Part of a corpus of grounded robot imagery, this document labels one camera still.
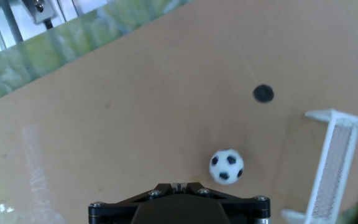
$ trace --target black hole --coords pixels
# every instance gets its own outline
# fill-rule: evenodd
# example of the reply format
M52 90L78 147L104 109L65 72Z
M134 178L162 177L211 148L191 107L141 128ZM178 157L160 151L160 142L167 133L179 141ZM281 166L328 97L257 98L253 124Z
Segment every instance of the black hole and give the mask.
M239 171L239 173L237 174L237 178L240 178L242 175L242 169Z
M215 156L212 161L211 161L212 165L215 166L218 163L218 157Z
M272 87L262 84L254 90L254 97L259 103L268 103L273 100L274 92Z
M224 180L227 180L229 178L228 174L223 172L219 174L219 177Z
M227 157L227 162L232 165L236 163L236 158L234 156L228 156Z

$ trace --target brown table surface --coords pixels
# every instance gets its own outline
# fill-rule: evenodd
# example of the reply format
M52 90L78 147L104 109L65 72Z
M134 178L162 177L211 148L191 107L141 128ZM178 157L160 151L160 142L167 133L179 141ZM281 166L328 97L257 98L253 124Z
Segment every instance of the brown table surface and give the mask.
M266 195L284 223L306 210L326 131L303 113L326 108L358 115L357 2L195 0L0 99L0 203L85 223L90 202L201 182ZM245 170L222 186L208 163L227 147ZM342 209L357 202L358 145Z

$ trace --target black and white ball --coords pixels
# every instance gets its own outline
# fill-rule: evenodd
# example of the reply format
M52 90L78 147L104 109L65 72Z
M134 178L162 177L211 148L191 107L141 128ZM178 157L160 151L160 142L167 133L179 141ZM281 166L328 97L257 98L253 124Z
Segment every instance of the black and white ball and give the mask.
M244 161L234 149L219 150L209 163L209 172L219 184L235 183L244 171Z

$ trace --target white goal post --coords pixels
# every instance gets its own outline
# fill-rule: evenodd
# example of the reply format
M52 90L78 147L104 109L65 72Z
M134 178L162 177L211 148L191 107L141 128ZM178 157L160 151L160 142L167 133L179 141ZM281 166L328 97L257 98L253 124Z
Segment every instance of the white goal post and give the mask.
M334 224L358 138L358 117L334 109L309 111L307 118L328 123L316 179L305 213L283 209L289 224Z

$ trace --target bolt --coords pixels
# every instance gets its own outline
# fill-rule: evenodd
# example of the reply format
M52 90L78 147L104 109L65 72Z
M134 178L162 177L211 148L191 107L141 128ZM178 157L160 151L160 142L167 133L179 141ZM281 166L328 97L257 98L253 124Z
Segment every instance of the bolt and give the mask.
M152 190L149 192L150 196L158 196L161 194L161 190Z
M199 194L208 194L209 193L209 190L208 189L198 189L197 192Z
M92 208L99 208L102 207L105 203L104 202L93 202L89 206Z
M258 195L258 196L255 196L254 199L258 200L258 201L266 201L268 198L263 195Z

